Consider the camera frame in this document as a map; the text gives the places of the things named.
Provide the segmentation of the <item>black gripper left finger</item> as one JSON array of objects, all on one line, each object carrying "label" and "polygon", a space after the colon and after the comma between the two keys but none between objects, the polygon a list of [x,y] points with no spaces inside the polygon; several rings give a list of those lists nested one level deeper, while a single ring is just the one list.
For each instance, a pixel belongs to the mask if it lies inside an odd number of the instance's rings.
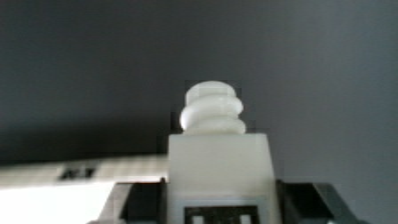
[{"label": "black gripper left finger", "polygon": [[98,218],[88,224],[168,224],[168,183],[118,183]]}]

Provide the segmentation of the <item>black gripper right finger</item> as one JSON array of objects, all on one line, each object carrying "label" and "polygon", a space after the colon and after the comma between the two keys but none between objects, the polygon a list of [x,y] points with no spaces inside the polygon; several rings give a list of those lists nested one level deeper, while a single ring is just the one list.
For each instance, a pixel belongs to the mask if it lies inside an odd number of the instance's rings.
[{"label": "black gripper right finger", "polygon": [[281,224],[370,224],[329,183],[278,180]]}]

